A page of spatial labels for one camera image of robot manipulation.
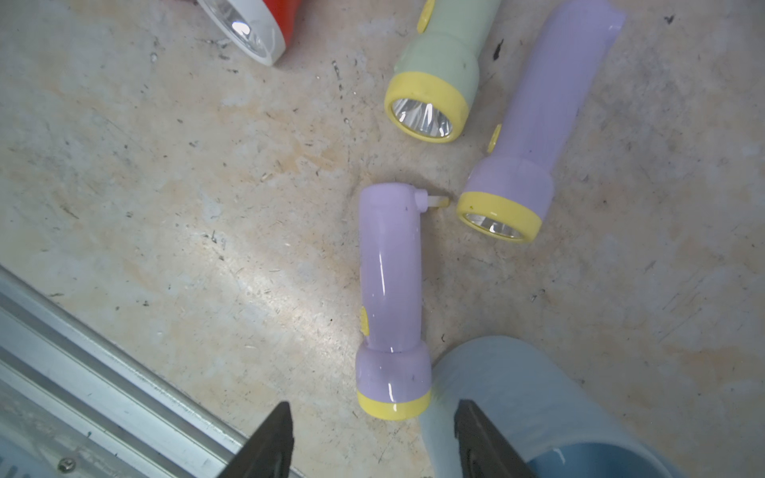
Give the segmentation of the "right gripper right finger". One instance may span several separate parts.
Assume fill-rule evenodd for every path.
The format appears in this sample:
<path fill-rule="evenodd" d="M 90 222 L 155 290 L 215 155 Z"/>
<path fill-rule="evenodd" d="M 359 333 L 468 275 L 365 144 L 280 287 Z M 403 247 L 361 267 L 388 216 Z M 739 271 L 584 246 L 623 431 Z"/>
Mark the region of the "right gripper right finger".
<path fill-rule="evenodd" d="M 454 435 L 464 478 L 533 478 L 536 474 L 473 400 L 460 400 Z"/>

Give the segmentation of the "purple flashlight bottom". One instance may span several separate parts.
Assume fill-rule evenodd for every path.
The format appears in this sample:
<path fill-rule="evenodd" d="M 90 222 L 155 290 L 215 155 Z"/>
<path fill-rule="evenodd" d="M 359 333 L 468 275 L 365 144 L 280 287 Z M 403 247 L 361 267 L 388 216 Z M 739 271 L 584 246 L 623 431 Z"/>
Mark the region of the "purple flashlight bottom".
<path fill-rule="evenodd" d="M 550 13 L 489 155 L 458 199 L 467 226 L 508 242 L 537 237 L 554 197 L 552 170 L 626 21 L 608 1 L 565 1 Z"/>

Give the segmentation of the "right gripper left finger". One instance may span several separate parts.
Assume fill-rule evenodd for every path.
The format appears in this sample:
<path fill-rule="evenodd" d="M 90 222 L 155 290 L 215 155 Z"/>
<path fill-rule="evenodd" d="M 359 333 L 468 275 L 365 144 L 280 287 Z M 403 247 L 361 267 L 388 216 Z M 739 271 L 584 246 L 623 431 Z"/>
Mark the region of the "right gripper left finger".
<path fill-rule="evenodd" d="M 279 402 L 218 478 L 288 478 L 295 439 L 289 402 Z"/>

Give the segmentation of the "red flashlight with logo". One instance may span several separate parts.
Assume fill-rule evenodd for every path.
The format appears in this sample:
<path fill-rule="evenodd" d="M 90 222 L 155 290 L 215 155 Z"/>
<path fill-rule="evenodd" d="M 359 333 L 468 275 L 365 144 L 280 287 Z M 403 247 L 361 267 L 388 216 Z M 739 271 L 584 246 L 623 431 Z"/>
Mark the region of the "red flashlight with logo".
<path fill-rule="evenodd" d="M 301 0 L 199 0 L 226 37 L 267 67 L 283 56 L 293 37 Z"/>

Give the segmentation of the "purple flashlight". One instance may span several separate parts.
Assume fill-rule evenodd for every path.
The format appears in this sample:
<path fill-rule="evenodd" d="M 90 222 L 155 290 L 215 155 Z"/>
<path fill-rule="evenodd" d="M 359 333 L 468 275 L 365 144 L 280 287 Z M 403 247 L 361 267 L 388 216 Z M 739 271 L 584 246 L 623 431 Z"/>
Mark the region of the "purple flashlight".
<path fill-rule="evenodd" d="M 361 330 L 356 354 L 360 407 L 402 421 L 430 405 L 432 359 L 422 338 L 422 221 L 448 204 L 410 184 L 388 182 L 360 197 Z"/>
<path fill-rule="evenodd" d="M 508 242 L 537 237 L 554 197 L 552 170 L 626 21 L 608 1 L 565 1 L 550 13 L 489 155 L 458 199 L 467 226 Z"/>

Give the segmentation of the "green flashlight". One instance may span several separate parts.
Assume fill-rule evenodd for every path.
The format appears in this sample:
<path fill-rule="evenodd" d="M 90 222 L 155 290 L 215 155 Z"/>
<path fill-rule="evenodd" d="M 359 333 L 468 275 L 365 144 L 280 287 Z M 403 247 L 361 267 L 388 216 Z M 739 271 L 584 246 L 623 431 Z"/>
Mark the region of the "green flashlight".
<path fill-rule="evenodd" d="M 404 133 L 427 143 L 450 143 L 463 132 L 474 103 L 478 59 L 500 0 L 428 1 L 418 35 L 394 66 L 384 111 Z"/>

